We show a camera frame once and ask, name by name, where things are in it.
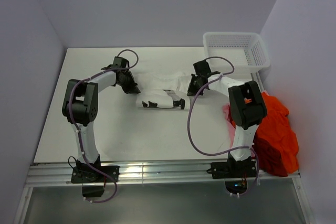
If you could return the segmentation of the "white t shirt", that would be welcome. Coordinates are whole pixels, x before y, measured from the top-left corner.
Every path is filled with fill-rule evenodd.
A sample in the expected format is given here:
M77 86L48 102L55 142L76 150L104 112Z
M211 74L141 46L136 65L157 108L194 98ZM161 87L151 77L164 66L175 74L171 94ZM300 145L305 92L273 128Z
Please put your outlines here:
M138 84L140 93L136 96L136 106L144 109L164 109L162 108L164 97L163 90L175 90L182 93L185 99L185 109L188 111L191 106L190 97L187 96L191 75L184 72L177 72L171 75L156 73L138 73L135 81Z

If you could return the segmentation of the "white plastic basket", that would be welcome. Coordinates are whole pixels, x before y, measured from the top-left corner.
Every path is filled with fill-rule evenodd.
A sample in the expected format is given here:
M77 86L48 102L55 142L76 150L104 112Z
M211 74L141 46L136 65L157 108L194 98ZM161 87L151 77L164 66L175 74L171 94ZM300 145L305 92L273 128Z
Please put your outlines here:
M214 57L228 59L236 72L256 73L270 67L265 44L257 33L206 32L203 47L210 65L219 69L227 65Z

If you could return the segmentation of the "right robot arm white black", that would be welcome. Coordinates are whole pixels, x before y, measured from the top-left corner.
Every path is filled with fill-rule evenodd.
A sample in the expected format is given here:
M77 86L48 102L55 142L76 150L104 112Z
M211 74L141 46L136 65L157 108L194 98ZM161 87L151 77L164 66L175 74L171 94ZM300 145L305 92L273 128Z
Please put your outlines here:
M267 115L267 108L256 81L241 82L228 77L235 71L234 65L224 59L231 71L220 73L211 71L206 59L193 64L195 73L187 91L187 95L193 96L187 117L187 135L192 147L205 156L219 156L228 154L233 158L227 164L228 173L234 177L240 176L245 171L244 161L251 157L252 144L258 127ZM190 121L195 102L204 89L219 92L229 99L229 111L235 123L235 133L232 147L219 153L205 153L196 147L192 140Z

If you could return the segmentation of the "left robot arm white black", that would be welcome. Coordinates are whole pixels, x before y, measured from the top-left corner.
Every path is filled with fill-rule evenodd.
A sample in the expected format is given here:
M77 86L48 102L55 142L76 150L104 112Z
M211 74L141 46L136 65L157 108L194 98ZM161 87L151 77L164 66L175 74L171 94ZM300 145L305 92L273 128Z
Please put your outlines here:
M93 127L98 115L98 95L104 89L115 86L120 86L126 94L139 94L140 90L130 71L135 66L117 55L112 64L93 76L83 80L71 79L67 83L62 114L76 135L78 157L75 173L91 182L106 175L101 168Z

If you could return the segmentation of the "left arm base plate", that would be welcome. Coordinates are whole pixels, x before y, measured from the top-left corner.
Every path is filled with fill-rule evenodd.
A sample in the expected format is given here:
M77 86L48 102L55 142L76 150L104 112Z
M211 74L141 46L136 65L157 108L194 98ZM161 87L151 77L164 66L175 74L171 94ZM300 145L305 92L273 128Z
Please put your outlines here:
M72 184L87 184L87 183L111 183L113 181L117 182L119 177L119 166L110 165L110 166L101 166L100 171L110 176L107 178L101 173L98 173L92 169L88 171L79 170L74 168L71 176L70 182Z

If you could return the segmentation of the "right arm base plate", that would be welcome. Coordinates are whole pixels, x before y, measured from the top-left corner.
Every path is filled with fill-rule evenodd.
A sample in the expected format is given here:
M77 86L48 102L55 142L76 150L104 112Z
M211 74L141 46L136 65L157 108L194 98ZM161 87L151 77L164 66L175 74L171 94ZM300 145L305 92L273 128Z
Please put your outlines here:
M212 179L231 179L256 177L258 170L256 163L250 159L246 161L228 159L225 162L212 162L206 172L211 174Z

